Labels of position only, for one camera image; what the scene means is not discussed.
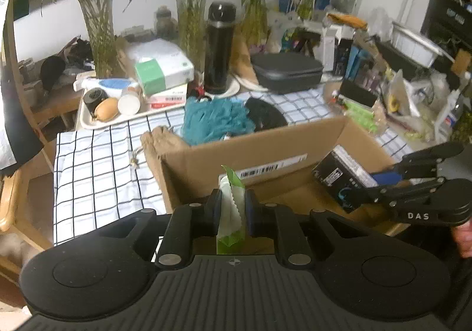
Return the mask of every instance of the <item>human hand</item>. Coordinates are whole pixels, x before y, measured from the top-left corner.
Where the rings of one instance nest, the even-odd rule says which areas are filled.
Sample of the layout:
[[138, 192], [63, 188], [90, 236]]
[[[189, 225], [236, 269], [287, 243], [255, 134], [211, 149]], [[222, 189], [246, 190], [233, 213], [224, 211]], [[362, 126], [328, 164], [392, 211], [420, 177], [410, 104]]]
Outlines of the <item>human hand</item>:
[[472, 257], [472, 220], [451, 229], [462, 258]]

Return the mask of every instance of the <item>white and black grid cloth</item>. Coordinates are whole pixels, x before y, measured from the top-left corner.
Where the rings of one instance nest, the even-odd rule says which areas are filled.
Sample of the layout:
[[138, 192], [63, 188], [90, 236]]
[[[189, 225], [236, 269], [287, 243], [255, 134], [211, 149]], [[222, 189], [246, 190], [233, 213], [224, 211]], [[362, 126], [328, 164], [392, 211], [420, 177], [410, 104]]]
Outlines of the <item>white and black grid cloth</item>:
[[[261, 98], [276, 106], [289, 124], [331, 117], [324, 103], [322, 86], [298, 93], [274, 95], [246, 92], [235, 98]], [[133, 150], [141, 146], [140, 135], [156, 126], [173, 127], [180, 134], [183, 108], [127, 121], [104, 129], [78, 130], [57, 136], [54, 165], [54, 244], [95, 230], [142, 208], [164, 214], [159, 185], [144, 155], [138, 168], [130, 165]], [[393, 130], [377, 141], [396, 161], [411, 148]]]

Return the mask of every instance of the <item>teal towel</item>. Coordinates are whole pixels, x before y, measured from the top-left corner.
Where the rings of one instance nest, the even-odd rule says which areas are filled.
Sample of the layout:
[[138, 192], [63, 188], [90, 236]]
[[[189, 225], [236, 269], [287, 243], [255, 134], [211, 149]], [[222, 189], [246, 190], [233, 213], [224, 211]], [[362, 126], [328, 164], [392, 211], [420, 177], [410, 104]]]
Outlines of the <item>teal towel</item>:
[[227, 133], [233, 136], [253, 133], [254, 123], [247, 117], [249, 111], [240, 101], [226, 98], [212, 101], [187, 99], [183, 119], [183, 139], [191, 146], [219, 141]]

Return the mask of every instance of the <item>screw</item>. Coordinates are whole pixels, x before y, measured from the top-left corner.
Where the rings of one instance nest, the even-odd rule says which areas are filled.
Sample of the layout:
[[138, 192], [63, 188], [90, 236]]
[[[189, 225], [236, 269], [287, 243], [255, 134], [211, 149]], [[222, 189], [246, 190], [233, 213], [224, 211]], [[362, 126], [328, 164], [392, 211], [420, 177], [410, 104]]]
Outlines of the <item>screw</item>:
[[294, 253], [289, 256], [289, 262], [294, 264], [295, 266], [305, 266], [306, 264], [310, 263], [312, 259], [303, 253]]
[[159, 263], [165, 266], [174, 266], [179, 264], [182, 258], [176, 253], [165, 253], [159, 257]]

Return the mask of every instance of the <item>wooden chair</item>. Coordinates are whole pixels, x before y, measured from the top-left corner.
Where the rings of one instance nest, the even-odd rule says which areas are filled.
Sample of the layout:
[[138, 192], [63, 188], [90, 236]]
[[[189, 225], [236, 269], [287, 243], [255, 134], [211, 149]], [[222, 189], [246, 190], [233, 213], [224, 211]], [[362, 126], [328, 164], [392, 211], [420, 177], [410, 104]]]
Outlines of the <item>wooden chair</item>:
[[[9, 65], [9, 68], [12, 69], [13, 79], [23, 113], [41, 143], [44, 146], [47, 146], [48, 143], [39, 129], [31, 108], [24, 96], [15, 50], [12, 0], [9, 1], [6, 13], [0, 61], [6, 62]], [[44, 148], [37, 157], [43, 158], [43, 163], [46, 165], [48, 172], [53, 171], [53, 157], [47, 154]], [[33, 160], [34, 159], [21, 166], [11, 177], [4, 177], [0, 181], [0, 234], [13, 232], [34, 248], [43, 251], [52, 247], [52, 244], [34, 228], [28, 220], [25, 210], [27, 206], [28, 184], [31, 177], [31, 162]], [[20, 269], [21, 266], [16, 266], [7, 258], [0, 256], [0, 275], [6, 277], [9, 281], [16, 281], [15, 277], [19, 274]]]

